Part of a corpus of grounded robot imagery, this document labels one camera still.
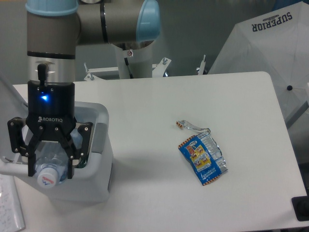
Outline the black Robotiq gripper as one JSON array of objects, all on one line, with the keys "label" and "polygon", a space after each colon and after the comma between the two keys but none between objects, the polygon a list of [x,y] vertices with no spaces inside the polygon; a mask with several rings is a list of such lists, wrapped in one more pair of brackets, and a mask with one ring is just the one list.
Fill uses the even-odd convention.
[{"label": "black Robotiq gripper", "polygon": [[[74,83],[50,83],[41,86],[39,81],[28,81],[26,120],[14,117],[7,122],[12,151],[28,159],[28,176],[36,173],[35,151],[40,141],[58,141],[57,133],[60,133],[60,144],[68,157],[68,179],[73,178],[74,168],[80,159],[89,156],[93,123],[81,123],[77,127],[77,132],[82,137],[80,145],[76,146],[70,135],[76,126],[74,97]],[[26,125],[33,133],[28,145],[22,135],[22,128]]]}]

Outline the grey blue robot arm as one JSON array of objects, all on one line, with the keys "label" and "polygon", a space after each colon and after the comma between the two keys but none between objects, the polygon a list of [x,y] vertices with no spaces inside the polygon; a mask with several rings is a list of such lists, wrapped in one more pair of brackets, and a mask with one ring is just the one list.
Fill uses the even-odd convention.
[{"label": "grey blue robot arm", "polygon": [[89,154],[93,124],[76,121],[75,52],[84,44],[155,40],[160,11],[155,0],[29,0],[27,56],[28,114],[7,123],[11,148],[36,173],[40,142],[58,142],[68,157],[68,178]]}]

